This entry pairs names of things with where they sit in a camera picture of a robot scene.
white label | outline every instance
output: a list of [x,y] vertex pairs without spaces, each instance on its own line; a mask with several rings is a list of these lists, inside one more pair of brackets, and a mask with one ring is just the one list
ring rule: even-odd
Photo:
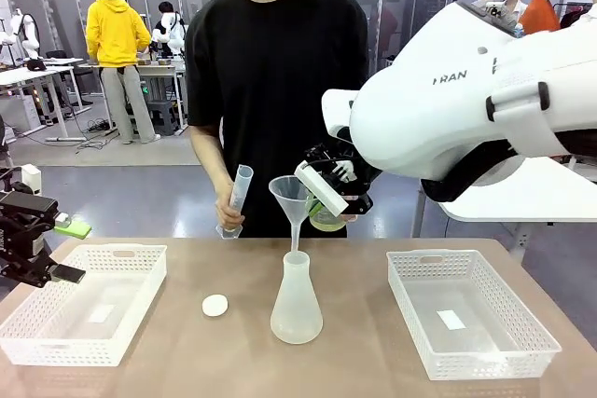
[[99,307],[93,310],[93,313],[87,319],[87,322],[104,323],[113,309],[114,305],[100,305]]
[[438,311],[437,314],[439,314],[439,317],[442,321],[444,321],[449,330],[462,330],[466,328],[466,326],[463,324],[463,321],[461,321],[456,313],[451,309],[446,311]]

black hair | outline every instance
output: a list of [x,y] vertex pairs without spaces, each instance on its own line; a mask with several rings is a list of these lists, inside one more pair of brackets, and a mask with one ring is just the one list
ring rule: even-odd
[[170,2],[165,1],[158,5],[158,10],[162,14],[163,13],[174,13],[174,6]]

round white object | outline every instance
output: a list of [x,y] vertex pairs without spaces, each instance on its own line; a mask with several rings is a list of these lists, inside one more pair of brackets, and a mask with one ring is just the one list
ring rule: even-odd
[[221,316],[228,309],[228,299],[222,294],[214,294],[206,297],[201,305],[203,314],[209,317]]

gray pants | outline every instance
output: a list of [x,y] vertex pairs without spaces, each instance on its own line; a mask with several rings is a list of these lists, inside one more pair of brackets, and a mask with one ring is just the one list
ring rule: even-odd
[[149,118],[149,112],[147,112],[146,101],[141,91],[141,79],[137,69],[132,65],[118,69],[105,67],[102,69],[101,78],[104,84],[105,97],[110,106],[110,113],[116,121],[120,138],[124,142],[132,140],[132,124],[125,108],[124,92],[126,91],[141,142],[153,141],[155,132],[151,124],[151,118]]

person in yellow hoodie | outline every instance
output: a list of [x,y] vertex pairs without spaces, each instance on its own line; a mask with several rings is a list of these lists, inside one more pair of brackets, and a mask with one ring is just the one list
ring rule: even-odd
[[100,63],[100,78],[120,140],[132,143],[132,125],[125,108],[131,103],[142,144],[160,139],[154,132],[135,64],[137,51],[151,42],[141,16],[125,0],[96,0],[88,11],[87,50]]

